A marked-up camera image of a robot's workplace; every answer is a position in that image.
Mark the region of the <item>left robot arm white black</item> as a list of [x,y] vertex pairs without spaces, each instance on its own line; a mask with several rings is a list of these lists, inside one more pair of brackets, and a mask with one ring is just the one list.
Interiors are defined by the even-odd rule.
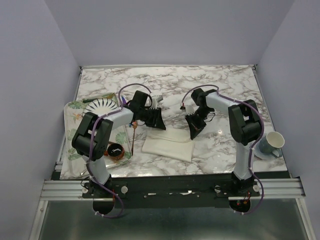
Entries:
[[147,127],[165,130],[162,109],[158,107],[161,97],[136,91],[132,100],[121,104],[105,114],[85,113],[71,141],[72,147],[86,162],[86,168],[95,182],[93,191],[101,198],[111,191],[108,183],[111,174],[107,170],[104,152],[107,150],[112,130],[142,121]]

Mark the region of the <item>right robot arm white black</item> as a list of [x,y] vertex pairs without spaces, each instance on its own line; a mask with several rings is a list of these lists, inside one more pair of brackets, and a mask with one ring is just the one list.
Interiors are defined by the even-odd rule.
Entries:
[[236,196],[243,195],[248,190],[246,180],[253,176],[253,148],[262,138],[265,129],[256,103],[253,100],[232,99],[215,89],[203,91],[196,88],[191,98],[198,106],[193,113],[186,110],[185,119],[192,140],[206,127],[208,114],[219,111],[228,116],[230,134],[236,142],[236,163],[232,173],[237,178],[230,183],[230,191]]

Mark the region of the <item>white cloth napkin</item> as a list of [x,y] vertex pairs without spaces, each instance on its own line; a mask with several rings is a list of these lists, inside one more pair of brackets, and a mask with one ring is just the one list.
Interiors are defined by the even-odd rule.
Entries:
[[184,162],[191,162],[195,141],[184,129],[167,128],[166,130],[151,129],[147,131],[141,151]]

